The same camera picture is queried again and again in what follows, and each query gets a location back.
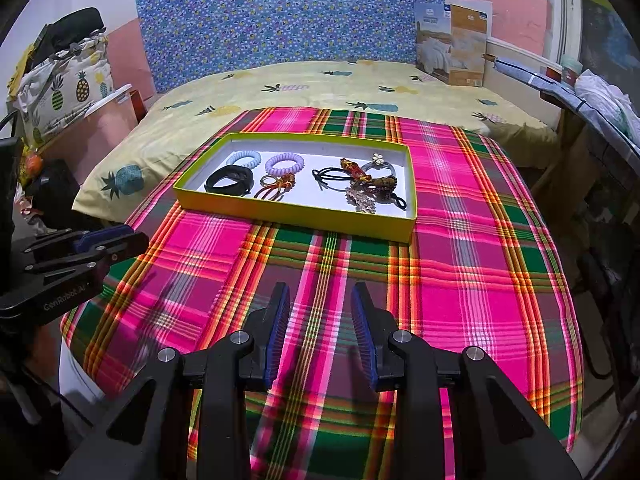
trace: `yellow bedsheet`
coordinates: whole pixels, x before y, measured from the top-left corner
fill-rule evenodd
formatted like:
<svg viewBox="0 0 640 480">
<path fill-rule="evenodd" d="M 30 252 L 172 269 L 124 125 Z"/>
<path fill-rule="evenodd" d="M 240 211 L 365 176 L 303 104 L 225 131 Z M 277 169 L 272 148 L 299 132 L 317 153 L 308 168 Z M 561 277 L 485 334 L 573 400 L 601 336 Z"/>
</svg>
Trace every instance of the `yellow bedsheet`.
<svg viewBox="0 0 640 480">
<path fill-rule="evenodd" d="M 495 138 L 520 167 L 546 168 L 559 149 L 555 132 L 499 95 L 486 88 L 448 86 L 409 64 L 283 63 L 209 75 L 168 92 L 94 168 L 74 209 L 124 222 L 158 182 L 240 112 L 291 106 L 364 110 L 459 126 Z"/>
</svg>

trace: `plaid tablecloth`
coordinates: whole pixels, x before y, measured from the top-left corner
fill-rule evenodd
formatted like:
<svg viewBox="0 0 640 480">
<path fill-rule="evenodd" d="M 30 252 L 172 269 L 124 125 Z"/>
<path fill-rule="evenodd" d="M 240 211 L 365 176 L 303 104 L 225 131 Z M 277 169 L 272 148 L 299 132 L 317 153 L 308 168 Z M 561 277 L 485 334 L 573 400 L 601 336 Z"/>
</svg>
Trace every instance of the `plaid tablecloth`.
<svg viewBox="0 0 640 480">
<path fill-rule="evenodd" d="M 409 245 L 186 211 L 172 185 L 225 132 L 305 132 L 403 142 L 418 219 Z M 209 347 L 287 282 L 292 314 L 278 379 L 246 394 L 252 467 L 265 479 L 388 478 L 394 394 L 360 368 L 350 291 L 432 346 L 484 348 L 570 448 L 580 428 L 582 357 L 558 254 L 516 169 L 492 140 L 364 112 L 264 108 L 241 114 L 185 160 L 128 223 L 151 238 L 113 266 L 104 291 L 62 322 L 82 368 L 115 396 L 159 348 Z M 442 393 L 447 473 L 454 474 Z M 195 456 L 199 392 L 190 456 Z"/>
</svg>

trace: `blue floral headboard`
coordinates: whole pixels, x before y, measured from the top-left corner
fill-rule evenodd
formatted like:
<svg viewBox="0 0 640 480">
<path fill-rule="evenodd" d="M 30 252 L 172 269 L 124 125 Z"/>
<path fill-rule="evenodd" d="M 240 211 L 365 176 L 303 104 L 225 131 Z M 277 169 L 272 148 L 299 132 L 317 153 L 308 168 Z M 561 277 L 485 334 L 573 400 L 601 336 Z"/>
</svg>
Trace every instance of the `blue floral headboard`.
<svg viewBox="0 0 640 480">
<path fill-rule="evenodd" d="M 444 0 L 136 0 L 159 92 L 284 61 L 413 62 L 415 2 Z"/>
</svg>

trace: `purple coil hair tie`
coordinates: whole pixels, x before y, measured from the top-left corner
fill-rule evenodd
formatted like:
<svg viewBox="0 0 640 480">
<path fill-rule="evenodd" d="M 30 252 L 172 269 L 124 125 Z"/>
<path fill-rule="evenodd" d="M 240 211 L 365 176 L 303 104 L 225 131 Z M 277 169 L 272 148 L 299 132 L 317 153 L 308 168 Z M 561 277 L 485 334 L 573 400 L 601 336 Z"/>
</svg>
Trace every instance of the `purple coil hair tie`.
<svg viewBox="0 0 640 480">
<path fill-rule="evenodd" d="M 279 162 L 283 162 L 285 160 L 292 160 L 295 162 L 295 165 L 290 168 L 274 168 L 274 164 Z M 271 176 L 284 176 L 287 173 L 298 173 L 305 167 L 305 159 L 299 156 L 297 153 L 279 153 L 277 155 L 272 156 L 267 163 L 264 165 L 264 169 Z"/>
</svg>

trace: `cardboard tray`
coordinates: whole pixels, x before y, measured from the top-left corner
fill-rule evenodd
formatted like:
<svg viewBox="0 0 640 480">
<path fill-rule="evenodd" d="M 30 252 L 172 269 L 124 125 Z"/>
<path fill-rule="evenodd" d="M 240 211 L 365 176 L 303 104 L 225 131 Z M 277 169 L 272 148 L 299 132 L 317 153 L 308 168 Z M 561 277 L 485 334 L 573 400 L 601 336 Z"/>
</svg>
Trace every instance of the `cardboard tray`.
<svg viewBox="0 0 640 480">
<path fill-rule="evenodd" d="M 254 150 L 262 157 L 260 165 L 253 170 L 254 186 L 251 193 L 238 197 L 205 192 L 207 177 L 226 166 L 226 160 L 234 152 L 242 150 Z M 260 179 L 266 174 L 264 165 L 267 160 L 277 153 L 286 152 L 298 153 L 305 159 L 304 169 L 296 174 L 295 186 L 279 202 L 252 198 L 261 188 Z M 312 170 L 339 168 L 341 158 L 348 158 L 362 166 L 371 161 L 373 153 L 382 155 L 396 170 L 398 186 L 395 193 L 406 200 L 406 210 L 401 210 L 395 203 L 376 201 L 375 214 L 356 212 L 355 206 L 347 202 L 343 191 L 348 182 L 329 182 L 335 189 L 321 190 L 312 176 Z M 293 162 L 281 162 L 276 167 L 292 165 Z M 369 174 L 373 177 L 387 176 L 389 170 L 372 168 Z M 225 179 L 216 185 L 231 183 Z M 417 213 L 414 170 L 407 146 L 355 137 L 288 133 L 226 134 L 184 172 L 174 184 L 174 190 L 184 209 L 405 243 L 411 239 Z"/>
</svg>

